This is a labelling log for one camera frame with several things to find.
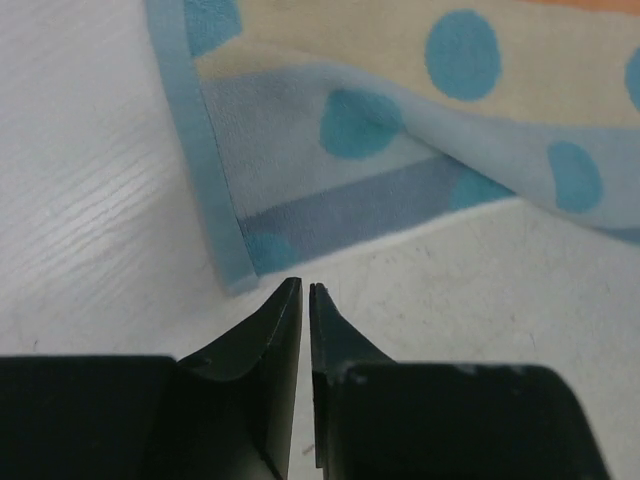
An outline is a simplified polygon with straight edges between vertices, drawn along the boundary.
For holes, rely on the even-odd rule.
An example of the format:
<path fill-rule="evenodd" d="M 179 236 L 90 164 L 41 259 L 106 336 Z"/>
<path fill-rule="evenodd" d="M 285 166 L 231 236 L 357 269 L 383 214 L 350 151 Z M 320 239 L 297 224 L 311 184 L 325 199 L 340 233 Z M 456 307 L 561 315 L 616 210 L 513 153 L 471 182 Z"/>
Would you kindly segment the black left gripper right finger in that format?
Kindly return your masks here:
<path fill-rule="evenodd" d="M 309 293 L 316 465 L 327 479 L 606 479 L 580 402 L 529 364 L 398 362 Z"/>

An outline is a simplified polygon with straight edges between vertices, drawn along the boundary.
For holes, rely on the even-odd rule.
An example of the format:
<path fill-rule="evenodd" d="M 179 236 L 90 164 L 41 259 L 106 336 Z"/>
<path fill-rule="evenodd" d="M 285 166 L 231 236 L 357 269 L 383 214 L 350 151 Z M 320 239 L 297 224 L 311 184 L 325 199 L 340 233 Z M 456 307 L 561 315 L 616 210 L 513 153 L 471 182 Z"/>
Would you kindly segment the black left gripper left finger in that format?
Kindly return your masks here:
<path fill-rule="evenodd" d="M 5 356 L 5 479 L 284 479 L 302 286 L 284 280 L 200 350 Z"/>

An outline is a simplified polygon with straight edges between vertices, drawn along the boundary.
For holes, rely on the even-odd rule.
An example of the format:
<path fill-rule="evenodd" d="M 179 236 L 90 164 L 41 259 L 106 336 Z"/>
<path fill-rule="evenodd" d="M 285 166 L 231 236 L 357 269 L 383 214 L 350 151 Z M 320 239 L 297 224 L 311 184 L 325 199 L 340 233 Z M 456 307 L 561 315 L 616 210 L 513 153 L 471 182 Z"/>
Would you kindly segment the blue orange patterned towel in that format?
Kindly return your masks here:
<path fill-rule="evenodd" d="M 510 195 L 639 239 L 635 1 L 149 1 L 231 293 Z"/>

